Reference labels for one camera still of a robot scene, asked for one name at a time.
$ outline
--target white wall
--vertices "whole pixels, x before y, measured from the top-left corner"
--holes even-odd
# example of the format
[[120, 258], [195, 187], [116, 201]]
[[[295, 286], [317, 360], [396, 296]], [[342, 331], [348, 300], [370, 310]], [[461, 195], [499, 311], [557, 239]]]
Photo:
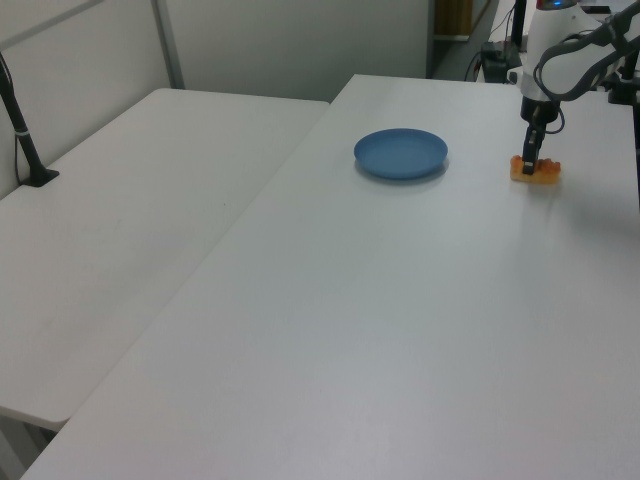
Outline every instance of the white wall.
[[[150, 0], [105, 0], [3, 55], [45, 165], [169, 86]], [[13, 128], [2, 105], [0, 198], [14, 188]]]
[[186, 88], [331, 101], [355, 73], [424, 78], [433, 0], [162, 0]]

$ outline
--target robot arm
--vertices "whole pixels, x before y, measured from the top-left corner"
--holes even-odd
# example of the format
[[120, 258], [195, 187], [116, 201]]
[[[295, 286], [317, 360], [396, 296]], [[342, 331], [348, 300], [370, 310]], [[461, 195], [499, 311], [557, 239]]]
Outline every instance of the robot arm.
[[533, 174], [560, 102], [584, 95], [640, 49], [639, 13], [640, 0], [600, 24], [573, 0], [538, 0], [521, 86], [520, 115], [529, 123], [523, 173]]

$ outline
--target white table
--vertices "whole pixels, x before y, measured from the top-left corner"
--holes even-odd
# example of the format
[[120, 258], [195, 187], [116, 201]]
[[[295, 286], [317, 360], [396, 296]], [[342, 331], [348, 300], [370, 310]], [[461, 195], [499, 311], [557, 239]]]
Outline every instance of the white table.
[[[25, 480], [635, 478], [631, 111], [568, 103], [535, 188], [520, 100], [355, 77]], [[441, 135], [446, 173], [360, 174], [389, 127]]]
[[327, 105], [159, 90], [0, 202], [0, 414], [59, 429]]

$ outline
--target plate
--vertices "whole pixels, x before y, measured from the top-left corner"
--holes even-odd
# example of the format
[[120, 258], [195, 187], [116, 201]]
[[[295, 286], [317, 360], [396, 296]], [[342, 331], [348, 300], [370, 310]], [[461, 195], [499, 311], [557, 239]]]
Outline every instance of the plate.
[[442, 168], [449, 149], [437, 135], [411, 128], [394, 128], [361, 139], [353, 153], [360, 167], [376, 177], [411, 180]]

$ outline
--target table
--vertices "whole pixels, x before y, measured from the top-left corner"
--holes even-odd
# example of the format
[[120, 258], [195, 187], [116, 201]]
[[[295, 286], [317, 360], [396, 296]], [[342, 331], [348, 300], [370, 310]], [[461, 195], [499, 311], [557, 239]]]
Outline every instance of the table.
[[159, 90], [0, 202], [0, 414], [59, 429], [327, 105]]
[[[25, 480], [634, 478], [631, 110], [568, 103], [536, 188], [520, 100], [352, 79]], [[442, 136], [446, 173], [360, 173], [390, 127]]]

